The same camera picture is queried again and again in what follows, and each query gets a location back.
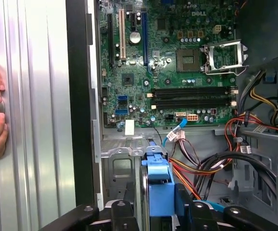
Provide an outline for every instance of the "metal bracket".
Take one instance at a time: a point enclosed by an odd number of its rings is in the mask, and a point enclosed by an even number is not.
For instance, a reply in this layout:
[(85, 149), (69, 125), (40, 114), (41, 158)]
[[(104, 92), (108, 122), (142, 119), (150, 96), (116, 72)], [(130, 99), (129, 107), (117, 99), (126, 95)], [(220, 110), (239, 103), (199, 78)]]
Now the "metal bracket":
[[(228, 41), (228, 42), (221, 42), (216, 43), (212, 45), (204, 45), (200, 50), (201, 52), (206, 54), (207, 62), (204, 66), (201, 67), (201, 71), (205, 72), (206, 75), (224, 75), (224, 74), (235, 74), (236, 76), (239, 76), (241, 73), (243, 73), (247, 66), (244, 66), (243, 63), (248, 58), (247, 54), (244, 54), (245, 51), (247, 51), (247, 47), (241, 44), (241, 40), (234, 40), (234, 41)], [(214, 62), (214, 50), (215, 48), (225, 48), (229, 46), (236, 46), (236, 52), (237, 52), (237, 64), (232, 65), (223, 65), (219, 68), (215, 66)], [(234, 71), (230, 71), (231, 69), (241, 68), (244, 67), (245, 69), (239, 73), (236, 74)]]

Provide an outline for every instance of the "blue pcie slot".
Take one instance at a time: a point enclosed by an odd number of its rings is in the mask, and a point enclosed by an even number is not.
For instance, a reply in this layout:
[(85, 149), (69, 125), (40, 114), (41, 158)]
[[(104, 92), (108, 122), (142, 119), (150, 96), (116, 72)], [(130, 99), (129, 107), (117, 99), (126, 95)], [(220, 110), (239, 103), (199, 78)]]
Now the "blue pcie slot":
[(118, 101), (126, 101), (126, 100), (128, 100), (128, 96), (127, 95), (118, 96)]
[(128, 114), (127, 109), (117, 109), (117, 110), (115, 110), (115, 115), (116, 116), (123, 116), (123, 115), (127, 115), (127, 114)]
[(142, 31), (143, 31), (143, 61), (144, 66), (148, 65), (148, 28), (147, 13), (142, 13)]

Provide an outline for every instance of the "black pcie slot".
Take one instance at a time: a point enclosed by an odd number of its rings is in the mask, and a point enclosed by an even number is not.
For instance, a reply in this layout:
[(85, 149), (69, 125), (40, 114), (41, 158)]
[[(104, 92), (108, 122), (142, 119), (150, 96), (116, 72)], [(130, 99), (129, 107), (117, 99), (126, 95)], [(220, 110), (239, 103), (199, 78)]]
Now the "black pcie slot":
[(231, 99), (180, 99), (180, 100), (156, 100), (154, 105), (156, 109), (170, 109), (170, 108), (212, 108), (229, 106)]
[(114, 64), (114, 40), (113, 40), (113, 16), (111, 13), (107, 14), (108, 23), (108, 52), (109, 52), (109, 64), (113, 66)]
[(173, 89), (153, 89), (152, 93), (156, 98), (177, 98), (185, 96), (212, 96), (227, 95), (231, 91), (230, 87), (203, 87), (203, 88), (173, 88)]

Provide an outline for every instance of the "white label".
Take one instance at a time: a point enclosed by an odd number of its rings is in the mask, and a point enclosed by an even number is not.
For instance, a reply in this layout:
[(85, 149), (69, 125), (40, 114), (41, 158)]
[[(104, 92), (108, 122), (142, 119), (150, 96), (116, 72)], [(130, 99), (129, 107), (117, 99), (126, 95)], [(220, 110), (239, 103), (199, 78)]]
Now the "white label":
[(246, 148), (247, 148), (247, 154), (252, 154), (251, 146), (247, 145)]
[(170, 131), (169, 134), (167, 135), (169, 141), (173, 141), (176, 136), (177, 135), (173, 131)]
[(267, 129), (267, 127), (265, 127), (263, 125), (259, 125), (253, 130), (253, 132), (263, 133), (266, 129)]
[(134, 135), (134, 120), (126, 119), (125, 120), (125, 136), (133, 136)]
[(246, 146), (241, 146), (240, 147), (240, 152), (244, 153), (244, 154), (247, 154), (247, 147)]

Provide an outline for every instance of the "blue drive bracket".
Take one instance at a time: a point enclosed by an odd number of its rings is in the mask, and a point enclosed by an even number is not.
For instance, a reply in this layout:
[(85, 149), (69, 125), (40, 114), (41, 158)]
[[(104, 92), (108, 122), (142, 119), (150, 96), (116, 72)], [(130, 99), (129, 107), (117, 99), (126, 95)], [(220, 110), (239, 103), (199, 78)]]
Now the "blue drive bracket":
[[(149, 140), (150, 146), (156, 146)], [(169, 163), (162, 153), (146, 153), (142, 166), (147, 167), (149, 216), (169, 217), (174, 211), (174, 179)]]

